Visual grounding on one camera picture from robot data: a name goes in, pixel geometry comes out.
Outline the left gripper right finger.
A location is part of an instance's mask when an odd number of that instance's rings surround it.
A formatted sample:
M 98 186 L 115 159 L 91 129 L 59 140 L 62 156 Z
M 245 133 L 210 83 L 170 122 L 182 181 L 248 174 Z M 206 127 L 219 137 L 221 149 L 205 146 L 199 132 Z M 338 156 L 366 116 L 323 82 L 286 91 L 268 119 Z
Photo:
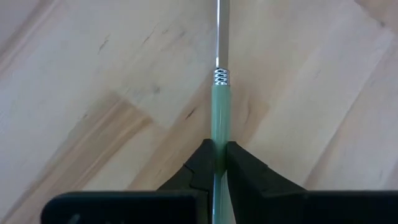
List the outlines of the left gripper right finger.
M 306 190 L 236 142 L 226 166 L 237 224 L 398 224 L 398 190 Z

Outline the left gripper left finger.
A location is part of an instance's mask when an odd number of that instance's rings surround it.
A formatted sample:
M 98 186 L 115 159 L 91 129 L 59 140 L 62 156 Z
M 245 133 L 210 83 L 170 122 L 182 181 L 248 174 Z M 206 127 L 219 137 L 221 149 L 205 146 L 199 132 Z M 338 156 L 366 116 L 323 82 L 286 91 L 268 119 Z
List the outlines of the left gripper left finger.
M 50 199 L 40 224 L 211 224 L 214 150 L 204 139 L 156 190 L 75 191 Z

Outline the light green cucumber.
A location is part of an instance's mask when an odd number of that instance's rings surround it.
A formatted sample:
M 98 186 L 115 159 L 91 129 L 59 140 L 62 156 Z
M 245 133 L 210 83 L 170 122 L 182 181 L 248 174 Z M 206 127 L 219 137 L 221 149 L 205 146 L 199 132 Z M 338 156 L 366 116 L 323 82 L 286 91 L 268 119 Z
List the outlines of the light green cucumber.
M 215 144 L 212 224 L 228 223 L 228 187 L 225 181 L 226 144 L 230 133 L 231 90 L 229 82 L 230 0 L 216 1 L 216 53 L 211 90 L 211 138 Z

